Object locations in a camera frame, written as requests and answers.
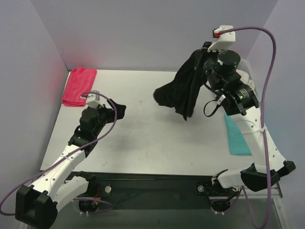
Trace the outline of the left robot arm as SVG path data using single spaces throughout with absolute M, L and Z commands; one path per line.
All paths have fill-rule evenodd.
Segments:
M 58 159 L 29 186 L 18 189 L 16 220 L 37 229 L 49 229 L 58 213 L 74 198 L 81 194 L 89 197 L 96 192 L 94 178 L 86 172 L 74 176 L 68 183 L 65 180 L 95 148 L 104 126 L 124 118 L 126 106 L 112 99 L 108 100 L 109 108 L 97 99 L 88 98 L 86 104 L 80 124 Z

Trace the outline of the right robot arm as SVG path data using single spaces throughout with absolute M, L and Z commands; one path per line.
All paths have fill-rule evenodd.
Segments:
M 203 75 L 208 89 L 215 94 L 216 107 L 222 107 L 237 125 L 253 158 L 248 168 L 216 174 L 211 189 L 217 195 L 233 187 L 246 187 L 253 192 L 270 190 L 296 166 L 279 152 L 264 125 L 263 103 L 258 101 L 254 82 L 246 72 L 237 69 L 240 55 L 215 42 L 205 42 L 202 52 Z

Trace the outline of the black t shirt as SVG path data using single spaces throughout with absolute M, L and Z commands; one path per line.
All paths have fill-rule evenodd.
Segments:
M 194 51 L 180 67 L 174 79 L 154 91 L 153 97 L 157 104 L 174 108 L 184 120 L 192 117 L 200 88 L 207 82 L 203 70 L 206 59 L 203 50 Z

